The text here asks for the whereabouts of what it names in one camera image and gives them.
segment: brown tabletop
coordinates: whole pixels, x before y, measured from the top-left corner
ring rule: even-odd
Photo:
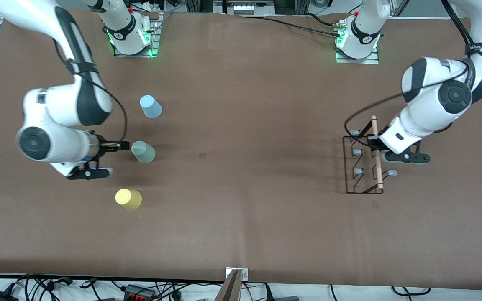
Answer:
[[[399,92],[419,57],[463,57],[451,21],[389,20],[381,64],[355,65],[335,63],[328,36],[212,13],[174,14],[156,59],[115,58],[97,15],[73,15],[126,106],[128,139],[157,158],[107,154],[111,178],[69,181],[22,156],[23,96],[72,77],[50,38],[4,22],[0,272],[220,280],[239,266],[252,282],[482,289],[482,101],[424,139],[429,164],[394,166],[384,194],[344,193],[343,120]],[[161,117],[142,114],[144,94],[159,99]],[[384,126],[404,105],[352,127],[371,114]],[[115,107],[91,129],[118,139],[122,125]],[[138,210],[115,203],[123,187],[142,193]]]

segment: plastic cup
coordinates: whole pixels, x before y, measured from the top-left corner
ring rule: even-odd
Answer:
[[[151,95],[144,95],[139,103],[147,118],[158,118],[163,111],[161,105]]]
[[[116,202],[128,210],[137,209],[142,202],[142,195],[137,190],[120,189],[115,195]]]
[[[155,158],[155,149],[143,141],[136,141],[131,146],[131,152],[141,163],[150,163]]]

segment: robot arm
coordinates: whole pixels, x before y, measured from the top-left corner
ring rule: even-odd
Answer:
[[[367,57],[377,45],[382,26],[389,16],[388,0],[362,0],[357,15],[340,21],[336,48],[354,59]]]
[[[422,58],[405,71],[401,89],[407,106],[390,122],[380,140],[400,154],[445,128],[482,98],[482,0],[449,0],[471,21],[468,59]]]
[[[109,176],[111,169],[97,168],[99,157],[128,149],[127,143],[105,141],[93,131],[72,128],[102,124],[113,109],[109,95],[99,88],[105,86],[73,17],[54,0],[0,0],[0,14],[10,23],[56,40],[74,78],[73,84],[34,89],[25,95],[18,149],[28,158],[50,163],[69,179]],[[96,168],[88,166],[90,161],[96,162]]]
[[[150,18],[130,13],[123,0],[82,0],[102,19],[113,46],[125,55],[139,53],[151,43]]]

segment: mounting plate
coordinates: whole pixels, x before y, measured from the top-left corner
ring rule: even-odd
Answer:
[[[353,59],[348,57],[340,49],[336,49],[336,63],[350,63],[350,64],[379,64],[379,52],[377,48],[371,50],[371,53],[363,59]]]
[[[248,268],[234,268],[234,267],[229,267],[229,268],[226,268],[226,274],[225,274],[225,279],[228,278],[228,275],[230,274],[230,272],[234,269],[241,269],[243,270],[243,282],[247,282],[249,280],[249,269]]]
[[[159,12],[157,19],[150,19],[150,28],[153,32],[150,34],[151,42],[148,46],[142,49],[139,53],[134,55],[125,55],[118,50],[114,50],[115,57],[157,57],[159,51],[159,38],[161,38],[161,31],[163,27],[159,28],[163,24],[164,12]]]

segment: wooden stick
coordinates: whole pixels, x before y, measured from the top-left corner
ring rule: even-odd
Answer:
[[[371,116],[371,127],[373,128],[373,135],[379,134],[379,128],[377,126],[377,117]],[[377,172],[377,188],[383,189],[384,184],[382,182],[382,163],[380,162],[380,150],[375,150],[375,169]]]

